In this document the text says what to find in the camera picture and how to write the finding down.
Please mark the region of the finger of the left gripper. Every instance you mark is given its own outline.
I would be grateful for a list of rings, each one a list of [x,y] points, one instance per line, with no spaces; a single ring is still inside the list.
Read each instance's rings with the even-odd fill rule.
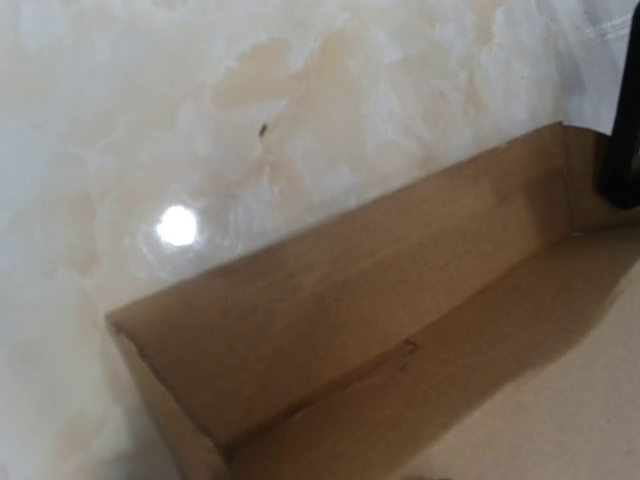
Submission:
[[[617,110],[599,171],[598,192],[618,209],[639,206],[639,5],[632,16]]]

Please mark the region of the brown cardboard paper box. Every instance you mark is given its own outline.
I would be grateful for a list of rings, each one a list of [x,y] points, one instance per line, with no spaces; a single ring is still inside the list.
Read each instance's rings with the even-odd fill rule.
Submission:
[[[109,315],[185,479],[387,479],[565,353],[639,267],[552,124]]]

